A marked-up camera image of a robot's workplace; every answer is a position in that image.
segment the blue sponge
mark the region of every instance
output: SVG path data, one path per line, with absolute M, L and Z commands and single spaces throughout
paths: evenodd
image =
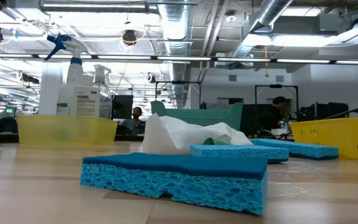
M 275 139 L 256 139 L 255 144 L 259 146 L 287 148 L 290 150 L 290 157 L 325 160 L 336 159 L 339 156 L 339 148 L 332 146 L 318 146 Z
M 84 158 L 81 184 L 261 215 L 266 170 L 266 159 L 133 153 Z
M 194 145 L 190 155 L 205 157 L 266 158 L 269 164 L 288 160 L 288 149 L 266 146 Z

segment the person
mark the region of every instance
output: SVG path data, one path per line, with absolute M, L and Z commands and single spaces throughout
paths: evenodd
M 132 119 L 126 119 L 121 124 L 125 125 L 130 131 L 131 135 L 136 136 L 138 134 L 144 133 L 145 121 L 141 121 L 139 118 L 142 116 L 142 108 L 135 107 L 132 111 Z
M 272 106 L 266 111 L 264 120 L 263 120 L 263 129 L 271 131 L 272 129 L 277 129 L 281 127 L 280 121 L 283 120 L 284 115 L 282 115 L 281 110 L 285 107 L 287 99 L 283 96 L 278 96 L 273 99 Z

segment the ceiling duct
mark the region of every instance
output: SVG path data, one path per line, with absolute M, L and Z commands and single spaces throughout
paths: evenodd
M 191 6 L 184 4 L 161 4 L 158 10 L 162 20 L 162 30 L 165 48 L 169 56 L 184 56 L 189 54 L 189 43 L 185 42 L 189 36 Z M 170 76 L 172 81 L 187 81 L 190 77 L 190 67 L 185 63 L 171 63 Z M 177 101 L 177 108 L 185 105 L 183 85 L 173 85 L 173 94 Z
M 258 12 L 247 16 L 242 28 L 244 39 L 237 49 L 233 51 L 231 56 L 239 58 L 246 57 L 254 47 L 254 45 L 250 45 L 247 40 L 248 34 L 252 32 L 269 33 L 273 31 L 274 22 L 281 16 L 292 1 L 293 0 L 265 0 Z M 230 63 L 228 69 L 233 70 L 237 66 L 238 63 Z

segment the yellow plastic basket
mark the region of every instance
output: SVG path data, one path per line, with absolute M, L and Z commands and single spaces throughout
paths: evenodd
M 94 116 L 19 115 L 21 144 L 79 145 L 114 141 L 118 123 Z
M 358 159 L 358 118 L 292 123 L 291 128 L 296 142 L 337 146 L 339 157 Z

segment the spray bottle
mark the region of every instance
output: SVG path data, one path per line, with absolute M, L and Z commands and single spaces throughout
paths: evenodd
M 100 92 L 92 86 L 84 85 L 81 52 L 86 52 L 86 47 L 69 35 L 48 36 L 47 40 L 55 43 L 56 47 L 45 60 L 61 49 L 73 54 L 66 84 L 59 88 L 57 114 L 99 116 Z
M 96 70 L 96 76 L 94 78 L 93 87 L 100 91 L 99 117 L 111 119 L 112 99 L 109 87 L 106 85 L 106 75 L 108 77 L 111 73 L 111 69 L 103 65 L 95 65 L 94 68 Z

